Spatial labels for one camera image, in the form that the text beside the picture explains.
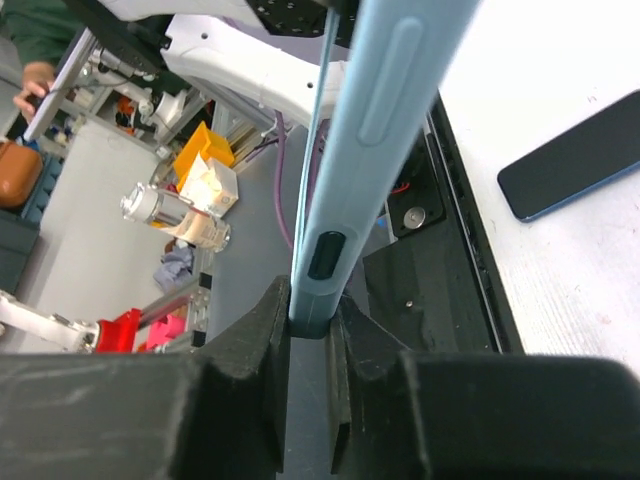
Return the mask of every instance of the black smartphone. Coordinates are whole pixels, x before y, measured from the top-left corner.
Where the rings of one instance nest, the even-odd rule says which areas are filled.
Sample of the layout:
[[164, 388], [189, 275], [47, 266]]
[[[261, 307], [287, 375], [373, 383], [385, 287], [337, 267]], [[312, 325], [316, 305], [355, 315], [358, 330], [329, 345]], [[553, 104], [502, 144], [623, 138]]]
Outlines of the black smartphone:
[[498, 174], [513, 211], [528, 222], [640, 162], [640, 91], [564, 132]]

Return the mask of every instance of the brown bag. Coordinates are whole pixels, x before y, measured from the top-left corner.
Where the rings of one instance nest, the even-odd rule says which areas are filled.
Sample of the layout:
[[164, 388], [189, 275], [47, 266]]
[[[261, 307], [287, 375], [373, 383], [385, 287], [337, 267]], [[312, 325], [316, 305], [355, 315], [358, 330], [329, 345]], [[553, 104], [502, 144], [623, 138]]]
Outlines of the brown bag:
[[42, 172], [42, 158], [35, 150], [14, 142], [0, 144], [0, 207], [24, 204]]

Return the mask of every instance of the pink object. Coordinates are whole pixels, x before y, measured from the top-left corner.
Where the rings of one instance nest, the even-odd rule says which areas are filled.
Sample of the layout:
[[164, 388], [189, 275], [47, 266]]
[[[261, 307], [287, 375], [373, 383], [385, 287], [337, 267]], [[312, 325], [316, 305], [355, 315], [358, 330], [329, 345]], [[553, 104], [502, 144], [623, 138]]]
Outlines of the pink object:
[[181, 333], [184, 333], [186, 321], [184, 318], [174, 315], [167, 315], [162, 320], [151, 325], [149, 338], [147, 339], [147, 349], [152, 349], [170, 342]]

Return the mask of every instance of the black plastic bracket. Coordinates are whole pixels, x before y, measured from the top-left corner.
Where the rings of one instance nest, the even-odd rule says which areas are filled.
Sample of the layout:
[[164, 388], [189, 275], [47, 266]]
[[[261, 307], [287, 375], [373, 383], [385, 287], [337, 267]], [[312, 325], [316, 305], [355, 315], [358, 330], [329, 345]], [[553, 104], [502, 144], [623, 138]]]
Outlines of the black plastic bracket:
[[358, 15], [359, 0], [247, 0], [271, 35], [319, 37], [324, 34], [327, 7], [337, 8], [340, 25], [336, 45], [349, 48]]
[[145, 19], [135, 24], [118, 19], [98, 0], [63, 0], [69, 11], [89, 29], [100, 44], [123, 62], [149, 74], [165, 68], [161, 48], [167, 48], [170, 40], [148, 28], [149, 22], [159, 21], [168, 25], [170, 17]]
[[[389, 199], [399, 240], [364, 258], [370, 313], [416, 350], [523, 352], [440, 98], [427, 121]], [[434, 215], [403, 230], [414, 205]]]
[[341, 479], [640, 478], [640, 388], [619, 364], [415, 352], [347, 297], [326, 351]]
[[288, 285], [196, 354], [0, 356], [1, 477], [274, 479]]
[[427, 138], [416, 143], [387, 199], [393, 234], [402, 238], [442, 220], [445, 208], [440, 197]]

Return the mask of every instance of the blue cloth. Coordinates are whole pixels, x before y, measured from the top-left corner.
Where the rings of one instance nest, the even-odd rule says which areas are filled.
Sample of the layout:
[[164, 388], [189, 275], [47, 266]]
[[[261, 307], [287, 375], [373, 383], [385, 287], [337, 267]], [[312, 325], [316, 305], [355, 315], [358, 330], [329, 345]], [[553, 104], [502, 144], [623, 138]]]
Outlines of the blue cloth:
[[193, 249], [174, 246], [162, 257], [162, 265], [153, 274], [153, 279], [164, 293], [168, 293], [191, 278], [192, 268]]

